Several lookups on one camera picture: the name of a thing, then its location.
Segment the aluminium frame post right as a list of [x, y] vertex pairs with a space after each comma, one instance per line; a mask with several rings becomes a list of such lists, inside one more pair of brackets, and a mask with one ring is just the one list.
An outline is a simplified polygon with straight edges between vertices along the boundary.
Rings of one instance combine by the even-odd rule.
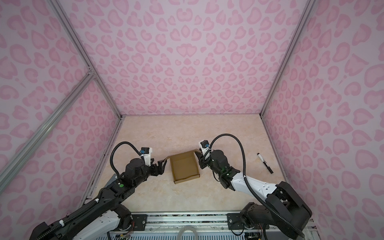
[[300, 39], [301, 39], [302, 35], [304, 34], [304, 31], [305, 31], [312, 15], [316, 11], [318, 2], [319, 1], [315, 1], [315, 0], [310, 0], [310, 1], [306, 2], [303, 13], [301, 14], [301, 16], [299, 18], [298, 25], [292, 34], [292, 37], [289, 41], [287, 49], [285, 50], [285, 54], [283, 55], [283, 58], [282, 58], [282, 61], [279, 65], [278, 71], [277, 71], [275, 78], [272, 82], [271, 88], [267, 94], [266, 101], [265, 101], [265, 103], [262, 107], [262, 110], [260, 112], [261, 119], [263, 119], [266, 115], [266, 112], [267, 112], [268, 107], [272, 101], [272, 97], [276, 91], [276, 88], [277, 88], [280, 80], [282, 79], [283, 73], [286, 70], [287, 66], [289, 65], [289, 62], [290, 62], [292, 56], [294, 55], [295, 49], [298, 46]]

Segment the grey whiteboard eraser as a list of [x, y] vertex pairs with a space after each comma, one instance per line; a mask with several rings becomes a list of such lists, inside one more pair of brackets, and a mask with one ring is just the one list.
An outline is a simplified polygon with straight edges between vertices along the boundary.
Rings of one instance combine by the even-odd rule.
[[111, 183], [113, 183], [115, 180], [117, 180], [118, 177], [116, 174], [113, 174], [112, 177], [108, 180], [108, 182], [106, 183], [105, 187], [108, 187]]

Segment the black marker pen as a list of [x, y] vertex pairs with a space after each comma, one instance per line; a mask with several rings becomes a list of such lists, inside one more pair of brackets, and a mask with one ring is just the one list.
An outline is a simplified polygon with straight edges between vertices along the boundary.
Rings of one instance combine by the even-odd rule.
[[268, 165], [268, 163], [266, 162], [266, 160], [264, 159], [264, 157], [260, 154], [260, 153], [257, 153], [257, 156], [258, 158], [262, 161], [262, 163], [264, 164], [264, 166], [267, 168], [267, 170], [269, 171], [270, 174], [273, 174], [274, 171], [271, 169], [271, 167]]

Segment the aluminium frame post left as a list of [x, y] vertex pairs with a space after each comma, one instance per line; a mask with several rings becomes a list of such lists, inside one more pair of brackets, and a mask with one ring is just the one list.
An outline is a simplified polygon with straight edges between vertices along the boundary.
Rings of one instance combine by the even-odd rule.
[[87, 68], [89, 69], [90, 73], [94, 75], [95, 81], [96, 81], [98, 87], [100, 88], [103, 96], [105, 97], [107, 103], [110, 105], [110, 107], [112, 108], [112, 110], [115, 113], [115, 115], [117, 116], [117, 118], [119, 120], [121, 120], [123, 118], [123, 114], [119, 111], [117, 104], [115, 103], [115, 101], [112, 98], [112, 95], [109, 93], [106, 85], [102, 81], [102, 78], [100, 77], [98, 71], [96, 70], [95, 65], [92, 63], [91, 58], [90, 58], [84, 44], [82, 43], [77, 32], [75, 31], [75, 29], [74, 29], [74, 27], [70, 21], [70, 18], [68, 17], [66, 12], [64, 11], [63, 6], [61, 5], [60, 1], [48, 0], [47, 3], [52, 8], [54, 14], [58, 18], [58, 21], [60, 22], [63, 29], [67, 33], [69, 39], [71, 40], [71, 42], [74, 45], [75, 49], [77, 50], [79, 56], [81, 57], [81, 59], [83, 60], [83, 62], [87, 66]]

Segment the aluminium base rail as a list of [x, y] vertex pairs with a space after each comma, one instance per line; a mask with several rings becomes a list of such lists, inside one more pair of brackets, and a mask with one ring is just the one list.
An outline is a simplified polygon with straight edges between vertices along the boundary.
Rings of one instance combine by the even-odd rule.
[[133, 213], [127, 227], [108, 211], [73, 237], [74, 240], [286, 240], [276, 226], [247, 227], [240, 213], [147, 212]]

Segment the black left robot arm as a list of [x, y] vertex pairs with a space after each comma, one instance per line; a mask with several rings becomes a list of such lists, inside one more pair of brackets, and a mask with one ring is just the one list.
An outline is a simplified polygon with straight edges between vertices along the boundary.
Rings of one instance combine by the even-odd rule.
[[72, 240], [92, 222], [108, 211], [117, 214], [117, 226], [112, 230], [132, 230], [135, 226], [132, 213], [122, 205], [135, 189], [150, 176], [157, 177], [165, 171], [167, 160], [145, 165], [141, 158], [135, 158], [126, 165], [126, 170], [116, 180], [102, 188], [98, 195], [78, 210], [48, 225], [43, 222], [31, 233], [31, 240]]

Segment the aluminium frame post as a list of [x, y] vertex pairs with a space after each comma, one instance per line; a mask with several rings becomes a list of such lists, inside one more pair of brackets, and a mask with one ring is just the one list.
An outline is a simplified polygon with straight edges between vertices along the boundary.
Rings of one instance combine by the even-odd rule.
[[287, 49], [285, 50], [285, 54], [283, 55], [283, 58], [282, 58], [282, 61], [279, 65], [278, 71], [277, 71], [275, 78], [272, 82], [271, 88], [267, 94], [266, 101], [265, 101], [265, 103], [262, 107], [262, 110], [260, 112], [261, 119], [263, 119], [266, 115], [266, 112], [267, 112], [268, 107], [272, 101], [272, 97], [276, 91], [276, 88], [277, 88], [280, 80], [282, 79], [283, 73], [286, 70], [287, 66], [289, 65], [289, 62], [290, 62], [292, 56], [294, 55], [295, 49], [298, 46], [300, 39], [301, 39], [302, 35], [304, 34], [304, 31], [305, 31], [312, 15], [316, 11], [318, 2], [319, 1], [315, 1], [315, 0], [310, 0], [310, 1], [306, 2], [303, 13], [301, 14], [301, 16], [299, 18], [298, 25], [292, 34], [292, 37], [289, 41]]
[[119, 120], [121, 120], [123, 118], [123, 114], [119, 111], [117, 104], [115, 103], [115, 101], [112, 98], [112, 95], [109, 93], [106, 85], [102, 81], [102, 78], [100, 77], [98, 71], [96, 70], [95, 65], [92, 63], [91, 58], [90, 58], [84, 44], [82, 43], [77, 32], [75, 31], [75, 29], [74, 29], [74, 27], [70, 21], [70, 18], [68, 17], [66, 12], [64, 11], [63, 6], [61, 5], [60, 1], [48, 0], [47, 3], [52, 8], [54, 14], [58, 18], [58, 21], [60, 22], [63, 29], [67, 33], [69, 39], [71, 40], [71, 42], [74, 45], [75, 49], [77, 50], [79, 56], [81, 57], [81, 59], [83, 60], [83, 62], [87, 66], [87, 68], [89, 69], [90, 73], [94, 75], [95, 81], [96, 81], [98, 87], [100, 88], [103, 96], [105, 97], [107, 103], [110, 105], [110, 107], [112, 108], [112, 110], [115, 113], [115, 115], [117, 116], [117, 118]]

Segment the brown cardboard paper box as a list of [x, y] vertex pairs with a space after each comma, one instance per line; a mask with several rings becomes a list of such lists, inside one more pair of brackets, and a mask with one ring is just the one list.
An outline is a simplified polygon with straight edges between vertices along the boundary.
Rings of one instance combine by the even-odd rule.
[[174, 184], [180, 184], [200, 177], [196, 151], [191, 150], [165, 158], [171, 164]]

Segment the diagonal aluminium frame bar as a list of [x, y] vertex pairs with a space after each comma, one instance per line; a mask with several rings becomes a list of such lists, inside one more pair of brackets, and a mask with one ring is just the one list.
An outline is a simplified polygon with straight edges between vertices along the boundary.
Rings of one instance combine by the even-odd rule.
[[18, 151], [11, 161], [1, 172], [1, 193], [5, 191], [12, 180], [24, 167], [32, 154], [42, 145], [48, 135], [57, 126], [68, 110], [81, 96], [88, 85], [94, 80], [95, 72], [88, 72], [79, 84], [77, 84], [70, 94], [57, 106], [53, 113], [40, 125], [32, 137], [26, 141], [20, 151]]

